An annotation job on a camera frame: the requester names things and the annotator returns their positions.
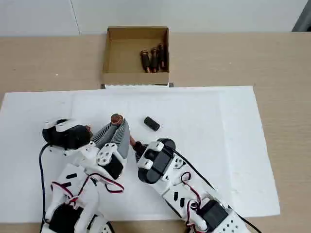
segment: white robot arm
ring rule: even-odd
[[[99,211],[99,182],[110,193],[122,193],[116,180],[126,165],[130,133],[127,121],[113,115],[94,136],[73,120],[46,122],[43,130],[52,149],[75,157],[51,183],[52,202],[44,216],[43,233],[112,233]]]
[[[170,139],[135,142],[138,177],[154,188],[195,233],[249,233],[244,221],[212,185],[175,150]]]

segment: wall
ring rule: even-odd
[[[104,33],[110,25],[168,25],[173,32],[290,32],[306,2],[0,0],[0,35]]]
[[[78,35],[70,0],[0,0],[0,35]]]
[[[174,32],[290,32],[307,0],[72,0],[81,33],[110,25]]]

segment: white plastic part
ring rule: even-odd
[[[64,132],[72,127],[75,127],[79,125],[79,122],[75,119],[69,119],[67,121],[64,121],[62,123],[57,124],[56,127],[56,131],[57,132]]]
[[[151,142],[148,145],[148,148],[152,149],[154,151],[161,151],[163,149],[163,147],[164,147],[164,144],[162,142],[158,142],[158,141]]]
[[[76,174],[76,177],[68,179],[70,175]],[[84,173],[84,169],[82,167],[77,167],[72,164],[67,164],[64,168],[63,172],[60,174],[58,179],[56,180],[58,183],[68,183],[70,182],[71,185],[67,187],[67,189],[73,193],[74,195],[77,194],[86,179],[87,175]],[[52,201],[48,209],[46,210],[45,218],[50,220],[53,216],[54,211],[68,199],[66,195],[68,193],[57,185],[53,186],[53,193],[52,193]]]
[[[149,170],[153,164],[154,163],[150,159],[140,158],[140,160],[137,163],[137,166],[139,168],[144,168],[144,169]]]
[[[61,118],[55,118],[44,122],[43,129],[47,130],[54,127],[57,124],[58,120],[61,120]]]
[[[233,211],[213,231],[213,233],[250,233],[242,219]]]
[[[163,147],[163,143],[152,142],[148,145],[145,151],[161,151]],[[152,161],[146,159],[145,154],[143,154],[138,162],[138,167],[151,169],[151,163]],[[175,209],[175,211],[184,221],[186,221],[188,217],[187,203],[189,201],[189,203],[192,201],[198,202],[198,197],[195,194],[196,192],[201,200],[200,208],[202,208],[209,200],[215,200],[229,214],[229,216],[213,231],[213,233],[249,232],[244,222],[237,216],[237,214],[231,209],[227,208],[227,202],[225,202],[212,187],[205,183],[195,173],[195,171],[188,164],[185,164],[183,159],[176,154],[174,154],[173,159],[167,165],[163,176],[155,184],[150,184],[150,186],[153,187],[173,209]],[[195,224],[197,231],[206,232],[208,230],[207,223],[204,221],[204,219],[202,219],[196,213],[196,211],[192,210],[191,208],[189,222]]]

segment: tan tabletop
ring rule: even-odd
[[[0,38],[0,95],[99,89],[103,50],[102,35]],[[172,33],[170,55],[175,86],[253,85],[281,215],[251,221],[265,233],[310,232],[311,34]],[[181,221],[113,226],[116,233],[185,229]],[[0,233],[38,229],[39,224],[0,224]]]

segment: open cardboard box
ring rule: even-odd
[[[167,48],[167,70],[145,73],[140,51],[164,43]],[[108,27],[104,52],[103,83],[161,84],[169,82],[169,30],[167,27]]]

